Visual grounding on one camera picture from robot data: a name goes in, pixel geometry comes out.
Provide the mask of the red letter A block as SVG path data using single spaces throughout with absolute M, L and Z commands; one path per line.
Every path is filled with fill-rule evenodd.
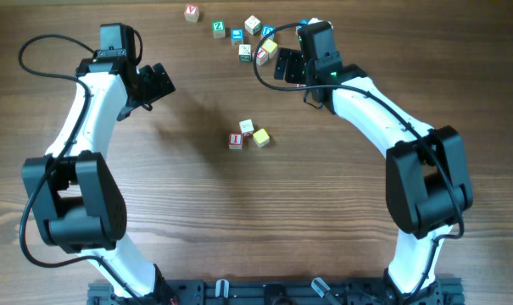
M 245 119 L 239 122 L 240 131 L 243 137 L 251 136 L 254 133 L 254 124 L 251 119 Z

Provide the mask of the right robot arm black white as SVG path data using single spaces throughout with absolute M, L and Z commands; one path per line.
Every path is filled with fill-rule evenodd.
M 390 302 L 410 304 L 437 291 L 434 268 L 441 246 L 465 234 L 463 213 L 473 204 L 463 141 L 450 126 L 415 119 L 385 97 L 369 75 L 346 66 L 332 25 L 295 25 L 303 63 L 285 75 L 301 83 L 316 108 L 354 125 L 386 161 L 386 204 L 399 228 L 385 272 Z

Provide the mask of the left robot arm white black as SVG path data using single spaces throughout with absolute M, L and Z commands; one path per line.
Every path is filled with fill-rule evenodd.
M 141 66 L 142 38 L 129 25 L 103 24 L 100 47 L 73 75 L 74 102 L 43 156 L 26 159 L 28 202 L 20 248 L 41 268 L 90 262 L 109 282 L 118 304 L 170 304 L 178 296 L 159 267 L 126 232 L 125 200 L 106 163 L 116 123 L 175 91 L 162 64 Z

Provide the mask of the red letter I block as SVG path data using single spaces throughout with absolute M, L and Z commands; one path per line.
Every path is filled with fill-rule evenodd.
M 230 133 L 228 137 L 228 146 L 230 149 L 242 149 L 243 135 L 241 133 Z

